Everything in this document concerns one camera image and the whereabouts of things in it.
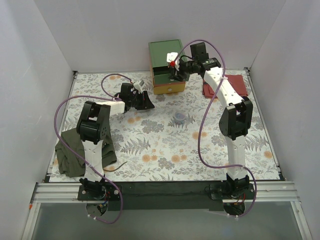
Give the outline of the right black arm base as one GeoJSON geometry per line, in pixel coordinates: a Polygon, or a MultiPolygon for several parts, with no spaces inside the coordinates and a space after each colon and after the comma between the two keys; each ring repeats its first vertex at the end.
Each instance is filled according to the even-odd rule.
{"type": "Polygon", "coordinates": [[[206,191],[212,200],[232,200],[239,197],[252,200],[255,193],[253,184],[246,178],[214,181],[209,184],[206,191]]]}

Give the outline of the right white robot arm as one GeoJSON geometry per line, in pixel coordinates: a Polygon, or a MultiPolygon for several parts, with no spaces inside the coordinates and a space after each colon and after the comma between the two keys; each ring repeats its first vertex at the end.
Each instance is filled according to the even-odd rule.
{"type": "Polygon", "coordinates": [[[191,41],[188,46],[191,57],[184,61],[181,52],[169,52],[166,61],[174,80],[183,81],[187,75],[198,74],[214,92],[223,108],[218,126],[227,144],[227,180],[233,181],[226,186],[227,195],[237,199],[245,192],[239,181],[249,181],[252,173],[245,166],[246,136],[251,127],[253,103],[240,96],[226,76],[224,58],[210,58],[206,50],[206,40],[191,41]]]}

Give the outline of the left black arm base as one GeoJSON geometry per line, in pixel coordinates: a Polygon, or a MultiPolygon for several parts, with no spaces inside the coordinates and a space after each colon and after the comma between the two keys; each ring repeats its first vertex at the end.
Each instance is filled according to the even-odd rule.
{"type": "Polygon", "coordinates": [[[101,181],[90,181],[87,178],[79,180],[77,200],[79,201],[119,201],[122,186],[115,186],[103,179],[101,181]]]}

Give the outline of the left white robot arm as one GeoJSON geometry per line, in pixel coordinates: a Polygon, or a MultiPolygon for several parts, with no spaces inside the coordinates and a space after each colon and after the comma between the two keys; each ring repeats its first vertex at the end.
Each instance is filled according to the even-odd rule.
{"type": "Polygon", "coordinates": [[[104,175],[102,165],[103,141],[111,137],[110,117],[124,114],[131,108],[149,110],[155,106],[151,102],[143,80],[123,83],[118,99],[103,102],[86,101],[81,111],[76,132],[84,147],[84,157],[88,164],[84,178],[99,182],[104,175]]]}

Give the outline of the green drawer box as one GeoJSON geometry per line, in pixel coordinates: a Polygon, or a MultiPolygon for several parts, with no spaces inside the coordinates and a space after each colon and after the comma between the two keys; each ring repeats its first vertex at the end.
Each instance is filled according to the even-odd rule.
{"type": "Polygon", "coordinates": [[[167,54],[171,52],[179,53],[182,48],[183,44],[180,39],[148,43],[153,82],[156,86],[180,83],[180,81],[170,79],[171,73],[168,67],[167,54]]]}

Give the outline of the yellow drawer box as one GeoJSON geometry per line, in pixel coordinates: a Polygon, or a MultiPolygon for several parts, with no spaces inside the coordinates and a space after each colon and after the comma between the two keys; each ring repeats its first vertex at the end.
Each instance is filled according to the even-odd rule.
{"type": "Polygon", "coordinates": [[[153,75],[153,93],[155,95],[183,92],[186,82],[170,79],[169,73],[153,75]]]}

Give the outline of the clear jar of paperclips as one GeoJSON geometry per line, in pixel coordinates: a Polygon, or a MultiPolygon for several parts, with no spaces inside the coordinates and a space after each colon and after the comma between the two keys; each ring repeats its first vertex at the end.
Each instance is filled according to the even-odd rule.
{"type": "Polygon", "coordinates": [[[176,111],[173,118],[176,124],[181,125],[186,120],[186,114],[182,111],[176,111]]]}

